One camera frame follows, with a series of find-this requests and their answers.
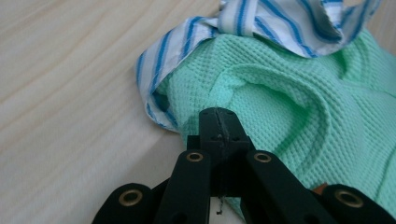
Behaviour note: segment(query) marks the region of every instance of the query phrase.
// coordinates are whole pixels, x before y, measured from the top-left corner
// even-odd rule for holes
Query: mint green fabric
[[[256,148],[274,152],[307,188],[349,185],[396,217],[396,58],[368,32],[316,59],[220,35],[157,92],[184,140],[198,134],[201,110],[231,109]]]

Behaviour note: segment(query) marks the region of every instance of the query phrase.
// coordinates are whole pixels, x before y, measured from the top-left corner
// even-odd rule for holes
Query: cloth
[[[297,55],[315,58],[336,52],[359,34],[380,0],[344,7],[342,0],[222,1],[213,18],[187,19],[155,42],[136,62],[136,83],[148,116],[177,132],[172,108],[160,105],[155,90],[205,40],[220,34],[270,40]]]
[[[157,92],[185,140],[198,134],[201,110],[231,109],[256,148],[274,152],[307,188],[345,184],[396,217],[395,83],[396,58],[368,32],[316,59],[256,38],[220,35]]]

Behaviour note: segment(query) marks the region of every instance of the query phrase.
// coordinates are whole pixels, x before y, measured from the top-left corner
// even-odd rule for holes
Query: tabletop
[[[355,4],[359,0],[348,1]],[[0,3],[0,223],[91,223],[108,195],[155,187],[184,150],[146,116],[134,62],[214,0],[4,0]],[[396,53],[396,2],[368,24]],[[241,223],[225,207],[210,223]]]

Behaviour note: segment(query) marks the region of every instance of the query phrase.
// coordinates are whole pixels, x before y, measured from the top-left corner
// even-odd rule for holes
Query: light wood surface
[[[396,2],[370,23],[396,52]],[[115,188],[154,187],[183,150],[145,115],[132,66],[218,1],[0,2],[0,223],[91,223]],[[211,223],[241,223],[225,208]]]

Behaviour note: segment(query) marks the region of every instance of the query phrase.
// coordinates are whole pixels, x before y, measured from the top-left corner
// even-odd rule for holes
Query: wood grain
[[[395,2],[371,30],[396,52]],[[167,178],[179,136],[145,115],[139,54],[218,1],[0,3],[0,223],[90,223],[116,187]],[[212,207],[211,214],[217,207]],[[229,209],[211,223],[240,223]]]

